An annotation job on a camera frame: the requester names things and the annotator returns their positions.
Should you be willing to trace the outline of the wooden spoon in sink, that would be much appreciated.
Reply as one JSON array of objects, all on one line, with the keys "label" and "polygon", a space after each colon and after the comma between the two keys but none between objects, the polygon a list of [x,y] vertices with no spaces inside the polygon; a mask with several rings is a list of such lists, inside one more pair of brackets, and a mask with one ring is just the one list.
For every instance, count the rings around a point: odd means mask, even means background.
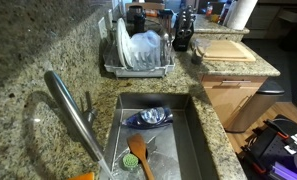
[{"label": "wooden spoon in sink", "polygon": [[141,161],[143,170],[148,180],[155,180],[146,158],[146,143],[143,137],[137,133],[127,138],[127,144],[131,152]]}]

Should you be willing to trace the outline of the clear glass cup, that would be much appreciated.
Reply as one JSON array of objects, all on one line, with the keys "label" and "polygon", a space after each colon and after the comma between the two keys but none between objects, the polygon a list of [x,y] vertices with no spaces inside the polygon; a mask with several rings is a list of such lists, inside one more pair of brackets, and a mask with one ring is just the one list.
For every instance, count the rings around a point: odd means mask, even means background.
[{"label": "clear glass cup", "polygon": [[193,51],[191,62],[195,65],[200,65],[206,49],[211,42],[208,39],[196,38],[191,42],[191,49]]}]

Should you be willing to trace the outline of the blue dish wand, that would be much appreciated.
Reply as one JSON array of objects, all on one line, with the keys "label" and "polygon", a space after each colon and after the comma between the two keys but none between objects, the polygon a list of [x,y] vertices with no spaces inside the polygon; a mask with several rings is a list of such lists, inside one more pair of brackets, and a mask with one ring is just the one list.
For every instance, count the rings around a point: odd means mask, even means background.
[{"label": "blue dish wand", "polygon": [[168,107],[153,107],[141,110],[124,119],[124,126],[134,129],[154,129],[170,125],[173,122],[173,113]]}]

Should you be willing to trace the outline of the clear plastic container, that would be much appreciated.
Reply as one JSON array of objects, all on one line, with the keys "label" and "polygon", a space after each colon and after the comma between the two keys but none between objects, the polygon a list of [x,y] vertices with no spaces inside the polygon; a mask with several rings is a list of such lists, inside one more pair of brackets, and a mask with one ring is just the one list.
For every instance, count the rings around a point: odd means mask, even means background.
[{"label": "clear plastic container", "polygon": [[137,33],[131,38],[134,70],[151,70],[161,66],[160,36],[153,30]]}]

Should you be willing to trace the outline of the white plate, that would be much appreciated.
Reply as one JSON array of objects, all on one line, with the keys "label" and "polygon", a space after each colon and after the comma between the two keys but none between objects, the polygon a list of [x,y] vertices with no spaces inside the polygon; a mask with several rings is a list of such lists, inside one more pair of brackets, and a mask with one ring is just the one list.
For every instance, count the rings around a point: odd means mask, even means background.
[{"label": "white plate", "polygon": [[119,60],[122,66],[126,69],[133,68],[134,65],[131,56],[131,39],[127,32],[125,22],[122,18],[117,20],[116,42]]}]

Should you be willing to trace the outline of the black knife block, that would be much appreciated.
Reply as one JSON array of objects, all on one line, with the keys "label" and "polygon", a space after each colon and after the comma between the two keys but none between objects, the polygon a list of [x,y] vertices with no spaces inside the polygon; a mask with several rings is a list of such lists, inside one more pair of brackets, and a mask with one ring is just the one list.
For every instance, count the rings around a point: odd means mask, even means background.
[{"label": "black knife block", "polygon": [[175,51],[186,51],[194,33],[194,8],[191,5],[182,8],[176,16],[175,39],[172,42]]}]

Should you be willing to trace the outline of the stainless steel sink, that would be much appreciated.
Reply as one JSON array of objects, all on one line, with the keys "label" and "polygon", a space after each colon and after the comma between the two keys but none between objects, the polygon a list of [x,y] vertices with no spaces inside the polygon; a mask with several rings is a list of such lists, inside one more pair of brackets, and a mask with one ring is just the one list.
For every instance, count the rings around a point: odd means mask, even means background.
[{"label": "stainless steel sink", "polygon": [[141,130],[147,144],[147,160],[156,180],[219,180],[201,116],[189,94],[122,93],[115,104],[114,117],[105,160],[112,175],[100,172],[99,180],[147,180],[141,165],[123,166],[123,157],[130,152],[127,138],[138,133],[122,121],[152,107],[171,109],[173,123],[155,129]]}]

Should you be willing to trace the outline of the green round scrubber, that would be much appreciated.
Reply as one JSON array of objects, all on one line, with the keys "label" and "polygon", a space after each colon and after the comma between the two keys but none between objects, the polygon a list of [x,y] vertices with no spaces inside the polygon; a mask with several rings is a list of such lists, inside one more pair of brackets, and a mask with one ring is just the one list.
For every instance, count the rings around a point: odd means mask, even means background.
[{"label": "green round scrubber", "polygon": [[131,153],[128,153],[122,158],[123,166],[126,170],[133,170],[138,166],[139,159]]}]

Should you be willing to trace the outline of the black coffee grinder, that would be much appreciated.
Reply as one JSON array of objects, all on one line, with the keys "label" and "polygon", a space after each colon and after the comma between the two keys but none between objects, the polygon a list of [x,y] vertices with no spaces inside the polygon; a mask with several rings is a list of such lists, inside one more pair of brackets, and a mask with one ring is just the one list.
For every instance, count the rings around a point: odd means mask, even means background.
[{"label": "black coffee grinder", "polygon": [[145,25],[145,12],[142,6],[132,5],[127,11],[127,22],[134,25],[134,33],[142,33]]}]

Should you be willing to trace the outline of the steel kitchen faucet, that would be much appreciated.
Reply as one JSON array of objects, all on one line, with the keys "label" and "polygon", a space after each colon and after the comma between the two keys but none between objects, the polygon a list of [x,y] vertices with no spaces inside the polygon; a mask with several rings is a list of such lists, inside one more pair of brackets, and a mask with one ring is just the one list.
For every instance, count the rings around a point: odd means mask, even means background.
[{"label": "steel kitchen faucet", "polygon": [[47,71],[44,74],[44,80],[49,92],[65,117],[67,129],[82,144],[92,160],[99,163],[106,176],[110,180],[114,180],[111,170],[104,159],[103,150],[92,129],[95,117],[94,109],[89,108],[82,113],[56,72]]}]

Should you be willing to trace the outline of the white blue red container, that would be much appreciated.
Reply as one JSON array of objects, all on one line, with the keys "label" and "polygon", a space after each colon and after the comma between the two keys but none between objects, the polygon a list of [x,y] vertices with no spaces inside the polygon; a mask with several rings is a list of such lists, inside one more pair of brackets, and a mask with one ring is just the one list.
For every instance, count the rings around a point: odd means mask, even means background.
[{"label": "white blue red container", "polygon": [[207,8],[206,8],[206,16],[210,16],[213,11],[213,5],[211,2],[207,2]]}]

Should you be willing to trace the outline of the orange sponge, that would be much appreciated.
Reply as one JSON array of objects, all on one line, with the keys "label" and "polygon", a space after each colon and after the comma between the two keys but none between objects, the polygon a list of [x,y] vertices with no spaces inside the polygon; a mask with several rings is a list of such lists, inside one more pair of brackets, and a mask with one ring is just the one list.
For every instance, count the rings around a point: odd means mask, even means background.
[{"label": "orange sponge", "polygon": [[89,172],[89,173],[86,173],[86,174],[71,177],[71,178],[69,178],[67,180],[94,180],[94,178],[95,178],[94,172]]}]

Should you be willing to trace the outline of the steel trash can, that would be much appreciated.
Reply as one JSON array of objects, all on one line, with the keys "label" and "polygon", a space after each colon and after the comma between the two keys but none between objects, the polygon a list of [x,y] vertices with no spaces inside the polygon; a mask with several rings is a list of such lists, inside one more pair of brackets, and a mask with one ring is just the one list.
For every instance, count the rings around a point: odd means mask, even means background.
[{"label": "steel trash can", "polygon": [[254,96],[242,106],[225,130],[229,133],[245,132],[284,93],[284,89],[277,82],[266,80]]}]

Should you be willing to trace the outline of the white paper towel roll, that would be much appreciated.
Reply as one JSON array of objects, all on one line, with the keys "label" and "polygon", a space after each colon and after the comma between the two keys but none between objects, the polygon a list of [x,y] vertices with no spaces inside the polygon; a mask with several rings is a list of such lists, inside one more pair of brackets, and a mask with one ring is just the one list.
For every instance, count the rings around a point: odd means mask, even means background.
[{"label": "white paper towel roll", "polygon": [[234,30],[243,30],[258,0],[236,0],[230,10],[226,26]]}]

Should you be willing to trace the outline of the black orange clamp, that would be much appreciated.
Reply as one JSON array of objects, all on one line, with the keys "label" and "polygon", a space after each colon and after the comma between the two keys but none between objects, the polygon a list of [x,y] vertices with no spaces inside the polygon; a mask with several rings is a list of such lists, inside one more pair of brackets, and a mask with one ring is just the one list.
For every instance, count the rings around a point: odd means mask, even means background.
[{"label": "black orange clamp", "polygon": [[275,140],[282,141],[289,135],[276,121],[265,120],[264,126],[253,129],[253,135],[248,139],[246,145],[242,146],[242,161],[248,164],[257,174],[266,174],[268,161],[263,160],[263,154]]}]

